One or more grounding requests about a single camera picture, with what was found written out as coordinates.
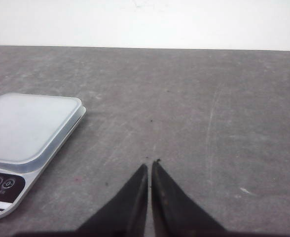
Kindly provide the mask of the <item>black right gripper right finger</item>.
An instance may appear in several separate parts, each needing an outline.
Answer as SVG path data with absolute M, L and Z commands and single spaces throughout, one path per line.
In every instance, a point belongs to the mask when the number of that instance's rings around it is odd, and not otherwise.
M 228 231 L 196 204 L 155 161 L 151 171 L 154 222 L 166 235 L 225 235 Z

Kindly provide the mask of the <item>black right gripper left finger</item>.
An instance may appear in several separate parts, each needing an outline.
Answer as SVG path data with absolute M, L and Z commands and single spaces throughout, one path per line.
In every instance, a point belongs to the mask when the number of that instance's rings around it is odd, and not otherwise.
M 148 168 L 142 164 L 118 193 L 77 231 L 87 235 L 143 235 L 148 204 Z

